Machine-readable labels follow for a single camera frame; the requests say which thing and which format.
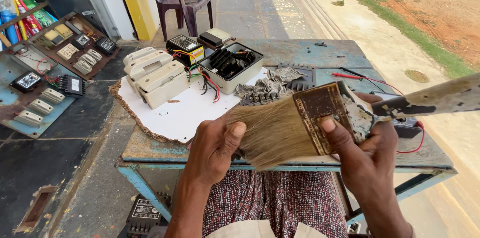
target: white paper sheet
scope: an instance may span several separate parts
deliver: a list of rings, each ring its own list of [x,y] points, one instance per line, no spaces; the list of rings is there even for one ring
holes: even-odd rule
[[[258,79],[266,77],[264,74],[266,72],[267,69],[262,67],[260,73],[246,84],[255,85]],[[150,109],[148,104],[132,92],[125,76],[121,79],[118,94],[150,131],[186,143],[194,137],[197,126],[202,121],[215,120],[240,102],[240,97],[235,96],[235,93],[229,95],[220,93],[220,100],[212,103],[215,91],[208,89],[206,94],[201,95],[204,92],[203,85],[204,80],[201,76],[192,78],[190,88],[171,99],[180,102],[165,102],[154,110]]]

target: dirt ground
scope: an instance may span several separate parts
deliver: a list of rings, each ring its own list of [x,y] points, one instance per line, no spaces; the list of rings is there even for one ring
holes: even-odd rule
[[[384,0],[417,28],[480,70],[480,0]]]

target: wooden table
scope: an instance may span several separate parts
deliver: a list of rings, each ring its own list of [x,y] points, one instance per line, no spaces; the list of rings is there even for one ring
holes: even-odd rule
[[[383,84],[374,86],[368,81],[335,77],[327,72],[345,73],[338,67],[352,69],[357,73],[376,80],[382,77],[366,59],[360,47],[352,40],[329,39],[239,39],[238,42],[265,55],[263,66],[275,69],[279,63],[290,63],[316,69],[316,85],[335,80],[343,80],[351,88],[359,92],[371,91],[393,93],[393,90]],[[324,42],[327,46],[317,46],[316,42]],[[421,134],[413,139],[401,138],[398,150],[410,151],[418,147]],[[127,147],[119,157],[115,167],[128,179],[133,186],[147,198],[153,206],[165,217],[171,219],[171,213],[162,198],[159,198],[139,170],[142,168],[183,169],[189,156],[186,146],[159,142],[149,137],[139,126],[136,126]],[[235,160],[230,169],[253,170],[245,160]],[[345,187],[339,175],[340,162],[332,156],[316,156],[300,158],[274,166],[269,170],[278,171],[329,171],[333,175],[339,189],[340,201],[344,206],[347,224],[363,218],[362,210],[352,210]],[[425,135],[422,148],[415,153],[399,153],[396,156],[395,172],[418,173],[417,176],[397,186],[395,192],[398,200],[407,198],[428,187],[440,183],[457,174],[452,161],[428,135]]]

